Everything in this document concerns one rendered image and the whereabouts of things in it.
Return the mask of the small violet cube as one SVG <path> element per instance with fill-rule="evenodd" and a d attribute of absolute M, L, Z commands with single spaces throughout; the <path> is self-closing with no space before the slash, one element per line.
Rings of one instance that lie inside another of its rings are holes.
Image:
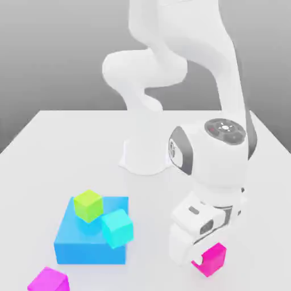
<path fill-rule="evenodd" d="M 70 291 L 68 276 L 45 267 L 28 285 L 28 291 Z"/>

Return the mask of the small lime green cube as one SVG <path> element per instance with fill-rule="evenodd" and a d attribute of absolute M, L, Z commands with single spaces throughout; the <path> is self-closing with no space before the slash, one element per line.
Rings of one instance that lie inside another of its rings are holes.
<path fill-rule="evenodd" d="M 92 190 L 74 197 L 75 214 L 86 223 L 91 223 L 103 214 L 103 198 Z"/>

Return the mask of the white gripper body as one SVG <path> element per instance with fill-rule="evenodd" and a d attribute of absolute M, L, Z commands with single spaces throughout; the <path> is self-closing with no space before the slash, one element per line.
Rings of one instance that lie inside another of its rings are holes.
<path fill-rule="evenodd" d="M 196 255 L 202 255 L 201 248 L 196 249 L 196 245 L 207 235 L 195 238 L 178 224 L 172 223 L 169 229 L 169 257 L 177 265 L 185 265 L 194 260 Z"/>

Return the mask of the large blue box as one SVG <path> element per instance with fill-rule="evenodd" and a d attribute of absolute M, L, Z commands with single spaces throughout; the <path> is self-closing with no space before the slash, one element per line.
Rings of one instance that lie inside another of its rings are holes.
<path fill-rule="evenodd" d="M 101 217 L 90 223 L 79 218 L 71 197 L 54 241 L 57 263 L 124 265 L 127 247 L 112 249 L 103 237 L 101 222 Z"/>

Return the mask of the small cyan cube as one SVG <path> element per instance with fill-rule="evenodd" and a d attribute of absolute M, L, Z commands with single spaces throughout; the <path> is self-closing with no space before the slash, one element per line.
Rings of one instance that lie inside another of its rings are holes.
<path fill-rule="evenodd" d="M 103 237 L 112 249 L 121 247 L 134 239 L 134 225 L 123 209 L 105 214 L 101 218 Z"/>

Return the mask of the small magenta cube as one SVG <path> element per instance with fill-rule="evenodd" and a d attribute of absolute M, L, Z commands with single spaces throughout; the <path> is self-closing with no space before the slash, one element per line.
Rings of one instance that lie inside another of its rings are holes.
<path fill-rule="evenodd" d="M 210 277 L 217 270 L 223 267 L 226 257 L 227 248 L 217 243 L 202 254 L 202 263 L 198 265 L 192 260 L 195 266 L 205 277 Z"/>

